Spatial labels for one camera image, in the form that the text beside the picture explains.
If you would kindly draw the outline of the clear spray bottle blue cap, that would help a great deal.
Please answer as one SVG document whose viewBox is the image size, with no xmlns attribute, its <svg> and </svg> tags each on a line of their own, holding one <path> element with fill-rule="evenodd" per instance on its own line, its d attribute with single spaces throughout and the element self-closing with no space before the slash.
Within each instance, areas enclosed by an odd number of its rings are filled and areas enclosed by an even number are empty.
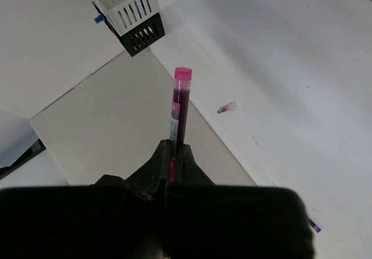
<svg viewBox="0 0 372 259">
<path fill-rule="evenodd" d="M 94 20 L 95 20 L 95 23 L 104 22 L 105 16 L 103 14 L 99 14 Z"/>
</svg>

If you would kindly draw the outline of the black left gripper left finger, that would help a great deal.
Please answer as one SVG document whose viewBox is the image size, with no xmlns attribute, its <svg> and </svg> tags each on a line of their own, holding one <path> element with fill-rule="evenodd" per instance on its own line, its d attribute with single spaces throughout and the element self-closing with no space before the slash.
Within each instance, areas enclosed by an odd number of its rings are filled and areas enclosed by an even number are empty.
<svg viewBox="0 0 372 259">
<path fill-rule="evenodd" d="M 128 179 L 1 190 L 2 258 L 163 258 L 155 193 L 170 143 Z"/>
</svg>

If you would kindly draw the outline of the red gel pen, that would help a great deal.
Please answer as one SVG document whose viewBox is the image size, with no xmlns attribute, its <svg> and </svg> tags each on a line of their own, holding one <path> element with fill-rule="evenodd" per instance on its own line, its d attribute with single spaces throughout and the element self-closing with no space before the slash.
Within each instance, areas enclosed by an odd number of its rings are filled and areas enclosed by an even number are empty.
<svg viewBox="0 0 372 259">
<path fill-rule="evenodd" d="M 192 70 L 190 68 L 178 67 L 175 69 L 169 135 L 171 142 L 169 181 L 171 182 L 176 179 L 177 159 L 180 149 L 184 145 L 191 80 Z"/>
<path fill-rule="evenodd" d="M 217 110 L 217 114 L 221 114 L 221 113 L 228 112 L 228 111 L 234 111 L 237 108 L 238 108 L 238 104 L 235 101 L 233 101 L 219 108 Z"/>
</svg>

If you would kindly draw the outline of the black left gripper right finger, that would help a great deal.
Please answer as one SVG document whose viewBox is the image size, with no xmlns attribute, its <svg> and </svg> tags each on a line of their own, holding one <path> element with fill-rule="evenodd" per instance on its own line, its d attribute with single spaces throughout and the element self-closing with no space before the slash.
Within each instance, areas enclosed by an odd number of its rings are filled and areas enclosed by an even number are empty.
<svg viewBox="0 0 372 259">
<path fill-rule="evenodd" d="M 222 186 L 201 173 L 191 147 L 180 151 L 182 177 L 167 185 L 162 242 L 171 258 L 313 258 L 306 208 L 292 190 Z"/>
</svg>

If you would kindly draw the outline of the white mesh organizer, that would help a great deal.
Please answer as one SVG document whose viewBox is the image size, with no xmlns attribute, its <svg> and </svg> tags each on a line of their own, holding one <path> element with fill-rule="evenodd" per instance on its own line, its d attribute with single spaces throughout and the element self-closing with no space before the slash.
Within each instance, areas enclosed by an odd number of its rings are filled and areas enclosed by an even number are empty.
<svg viewBox="0 0 372 259">
<path fill-rule="evenodd" d="M 157 0 L 92 0 L 123 36 L 159 12 Z"/>
</svg>

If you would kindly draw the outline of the dark purple gel pen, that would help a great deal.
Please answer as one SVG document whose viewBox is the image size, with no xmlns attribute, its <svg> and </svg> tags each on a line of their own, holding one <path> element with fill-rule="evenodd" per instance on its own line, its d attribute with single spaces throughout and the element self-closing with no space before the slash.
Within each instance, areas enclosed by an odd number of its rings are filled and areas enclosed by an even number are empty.
<svg viewBox="0 0 372 259">
<path fill-rule="evenodd" d="M 314 221 L 312 221 L 310 218 L 309 218 L 309 225 L 314 229 L 314 231 L 316 233 L 321 232 L 321 228 Z"/>
</svg>

